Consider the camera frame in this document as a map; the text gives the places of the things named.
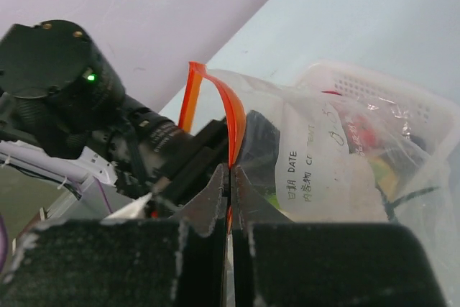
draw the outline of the white label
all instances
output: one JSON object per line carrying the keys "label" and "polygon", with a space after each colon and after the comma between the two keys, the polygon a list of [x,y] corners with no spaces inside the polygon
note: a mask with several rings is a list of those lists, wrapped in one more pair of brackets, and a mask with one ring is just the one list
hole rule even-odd
{"label": "white label", "polygon": [[349,146],[327,102],[285,104],[275,167],[276,196],[295,220],[332,220],[350,213]]}

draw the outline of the red object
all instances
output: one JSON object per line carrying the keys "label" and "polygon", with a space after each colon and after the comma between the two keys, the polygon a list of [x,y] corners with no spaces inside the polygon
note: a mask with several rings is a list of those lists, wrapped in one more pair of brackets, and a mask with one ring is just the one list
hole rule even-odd
{"label": "red object", "polygon": [[361,138],[361,142],[364,147],[377,147],[378,146],[378,139],[375,135],[374,129],[369,125],[367,120],[358,115],[353,118],[354,126],[356,126],[356,130],[358,131],[358,136]]}
{"label": "red object", "polygon": [[322,93],[330,93],[332,95],[339,95],[339,96],[342,96],[341,93],[338,93],[337,91],[330,91],[330,90],[327,90],[327,91],[322,91]]}

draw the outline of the black cable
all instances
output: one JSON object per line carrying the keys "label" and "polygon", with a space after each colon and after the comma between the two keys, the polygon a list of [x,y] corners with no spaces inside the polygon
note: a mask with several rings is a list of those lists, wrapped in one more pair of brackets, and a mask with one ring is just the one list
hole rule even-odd
{"label": "black cable", "polygon": [[401,204],[403,204],[403,203],[405,203],[407,201],[410,201],[411,199],[414,199],[414,198],[417,198],[417,197],[420,197],[420,196],[424,196],[425,194],[431,193],[431,192],[436,191],[436,190],[439,189],[439,187],[424,188],[424,189],[421,189],[421,190],[418,190],[418,191],[410,192],[409,194],[407,194],[407,195],[405,195],[403,197],[399,197],[398,199],[396,199],[395,201],[390,203],[388,201],[388,199],[387,199],[387,196],[385,195],[385,193],[380,188],[380,186],[378,186],[378,184],[376,184],[375,187],[376,187],[377,190],[379,190],[380,195],[382,196],[383,206],[385,208],[385,213],[387,214],[388,221],[395,222],[395,223],[399,223],[399,221],[398,221],[398,219],[396,217],[396,214],[395,214],[395,209],[398,206],[400,206]]}
{"label": "black cable", "polygon": [[428,187],[428,188],[424,188],[424,189],[421,189],[421,190],[418,190],[418,191],[415,191],[415,192],[410,192],[408,195],[399,197],[398,199],[393,201],[391,203],[391,205],[392,205],[392,207],[394,209],[396,209],[399,205],[401,205],[402,203],[405,203],[406,201],[409,201],[410,199],[414,199],[414,198],[417,198],[419,196],[423,196],[423,195],[425,195],[427,193],[431,193],[433,191],[436,191],[437,189],[438,189],[438,187]]}
{"label": "black cable", "polygon": [[388,221],[399,224],[399,220],[395,214],[395,208],[388,201],[387,195],[382,191],[378,184],[375,184],[375,188],[380,192],[380,196],[382,197],[383,207],[385,208],[385,213],[387,214]]}
{"label": "black cable", "polygon": [[[50,181],[52,183],[57,183],[58,185],[60,185],[62,183],[59,180],[49,178],[49,177],[47,177],[45,175],[33,172],[33,171],[28,170],[26,168],[19,167],[19,166],[15,165],[15,164],[12,164],[12,163],[9,163],[8,166],[11,167],[11,168],[14,168],[15,170],[17,170],[18,172],[24,174],[25,176],[29,176],[30,178],[40,179],[40,180],[44,180],[44,181]],[[63,185],[63,187],[65,187],[69,192],[71,192],[73,194],[73,196],[78,201],[81,199],[81,194],[79,194],[79,192],[73,187],[73,185],[71,185],[69,183],[65,183]]]}

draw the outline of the plastic basket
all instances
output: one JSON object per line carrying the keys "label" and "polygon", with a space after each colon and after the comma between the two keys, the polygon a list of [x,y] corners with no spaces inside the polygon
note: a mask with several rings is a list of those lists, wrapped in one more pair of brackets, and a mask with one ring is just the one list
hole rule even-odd
{"label": "plastic basket", "polygon": [[[320,61],[307,69],[294,86],[336,91],[353,98],[380,97],[405,105],[411,114],[411,133],[423,139],[431,159],[418,171],[407,191],[415,191],[432,174],[439,174],[439,164],[460,142],[460,107],[454,102],[392,76],[346,63]],[[441,173],[445,180],[449,167]]]}

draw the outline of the clear plastic bag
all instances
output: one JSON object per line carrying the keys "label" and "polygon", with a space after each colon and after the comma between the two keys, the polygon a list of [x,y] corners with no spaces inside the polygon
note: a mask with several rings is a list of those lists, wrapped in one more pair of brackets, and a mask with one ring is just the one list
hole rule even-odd
{"label": "clear plastic bag", "polygon": [[[449,300],[460,283],[459,233],[444,162],[411,133],[410,109],[382,98],[352,99],[207,71],[223,81],[246,116],[236,163],[253,188],[294,221],[393,222],[422,242]],[[197,125],[228,116],[203,83]]]}

